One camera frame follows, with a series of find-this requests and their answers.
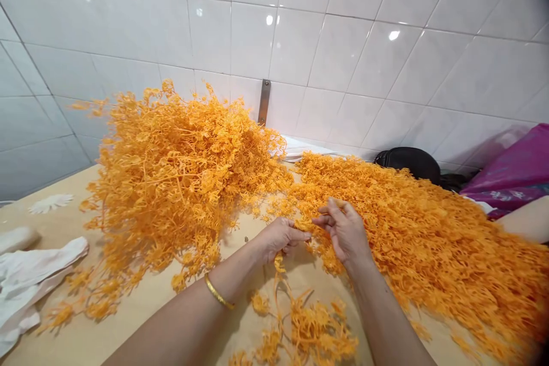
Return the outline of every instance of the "hand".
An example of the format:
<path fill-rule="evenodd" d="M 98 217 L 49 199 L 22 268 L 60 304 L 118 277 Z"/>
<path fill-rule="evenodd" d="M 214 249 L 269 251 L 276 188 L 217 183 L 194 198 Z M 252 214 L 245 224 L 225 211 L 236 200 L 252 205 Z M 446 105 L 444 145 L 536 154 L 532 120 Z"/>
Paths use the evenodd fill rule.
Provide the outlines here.
<path fill-rule="evenodd" d="M 300 241 L 311 238 L 311 234 L 302 232 L 294 227 L 293 220 L 285 217 L 277 217 L 268 224 L 252 241 L 258 245 L 263 264 L 275 260 L 279 251 L 288 253 L 297 246 Z"/>
<path fill-rule="evenodd" d="M 349 202 L 330 197 L 328 205 L 320 207 L 319 212 L 322 216 L 314 218 L 313 223 L 330 234 L 333 250 L 343 265 L 364 257 L 372 258 L 362 217 Z"/>

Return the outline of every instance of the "metal bracket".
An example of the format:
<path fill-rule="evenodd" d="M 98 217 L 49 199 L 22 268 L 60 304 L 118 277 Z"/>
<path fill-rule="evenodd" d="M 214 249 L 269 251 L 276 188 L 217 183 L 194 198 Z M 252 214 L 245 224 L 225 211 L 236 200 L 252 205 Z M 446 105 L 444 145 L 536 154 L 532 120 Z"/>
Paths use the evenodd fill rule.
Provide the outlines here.
<path fill-rule="evenodd" d="M 261 83 L 261 101 L 259 103 L 259 116 L 257 122 L 260 126 L 265 126 L 267 122 L 267 111 L 269 110 L 270 80 L 263 79 Z"/>

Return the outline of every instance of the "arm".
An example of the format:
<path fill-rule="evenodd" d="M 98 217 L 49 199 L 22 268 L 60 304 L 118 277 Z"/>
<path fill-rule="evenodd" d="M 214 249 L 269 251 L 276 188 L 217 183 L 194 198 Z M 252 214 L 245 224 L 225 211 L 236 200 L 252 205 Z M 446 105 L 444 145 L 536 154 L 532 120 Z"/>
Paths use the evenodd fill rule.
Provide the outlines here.
<path fill-rule="evenodd" d="M 277 218 L 217 265 L 209 274 L 217 292 L 228 302 L 236 301 L 258 266 L 273 261 L 280 250 L 288 252 L 299 241 L 310 238 L 309 233 L 292 226 L 292 221 Z M 199 279 L 139 327 L 103 366 L 198 364 L 202 343 L 227 311 Z"/>
<path fill-rule="evenodd" d="M 362 326 L 377 366 L 436 365 L 399 303 L 377 270 L 364 223 L 353 206 L 334 199 L 319 209 L 313 223 L 327 230 L 337 258 L 345 266 L 359 305 Z"/>

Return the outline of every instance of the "white cloth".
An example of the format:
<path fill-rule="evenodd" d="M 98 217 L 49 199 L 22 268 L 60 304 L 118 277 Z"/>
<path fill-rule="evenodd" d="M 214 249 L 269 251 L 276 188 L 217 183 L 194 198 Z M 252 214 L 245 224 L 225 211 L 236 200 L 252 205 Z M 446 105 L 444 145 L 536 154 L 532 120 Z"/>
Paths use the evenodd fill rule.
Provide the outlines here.
<path fill-rule="evenodd" d="M 336 154 L 334 150 L 326 149 L 324 147 L 315 146 L 314 144 L 305 143 L 296 140 L 290 136 L 282 136 L 286 139 L 286 157 L 285 161 L 290 163 L 299 162 L 303 157 L 303 152 L 312 151 L 317 154 Z"/>
<path fill-rule="evenodd" d="M 70 265 L 87 251 L 87 240 L 79 237 L 62 249 L 0 256 L 0 357 L 17 343 L 20 334 L 40 323 L 34 304 L 61 283 L 72 272 Z"/>
<path fill-rule="evenodd" d="M 486 214 L 489 214 L 492 210 L 495 210 L 495 208 L 493 208 L 492 206 L 490 206 L 488 203 L 486 202 L 479 202 L 479 201 L 476 201 L 475 199 L 472 199 L 471 197 L 467 197 L 467 196 L 463 196 L 464 198 L 466 199 L 469 199 L 471 200 L 473 203 L 477 203 L 480 207 L 482 207 L 482 210 L 486 213 Z"/>

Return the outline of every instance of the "white paper flower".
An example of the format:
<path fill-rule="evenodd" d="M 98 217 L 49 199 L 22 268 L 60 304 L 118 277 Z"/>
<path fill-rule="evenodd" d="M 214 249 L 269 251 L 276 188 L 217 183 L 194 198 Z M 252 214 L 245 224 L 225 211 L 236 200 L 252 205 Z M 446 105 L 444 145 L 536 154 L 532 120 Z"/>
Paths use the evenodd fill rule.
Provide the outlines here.
<path fill-rule="evenodd" d="M 29 207 L 29 211 L 31 214 L 47 213 L 50 210 L 66 206 L 72 199 L 72 194 L 54 194 L 53 196 L 37 201 L 32 207 Z"/>

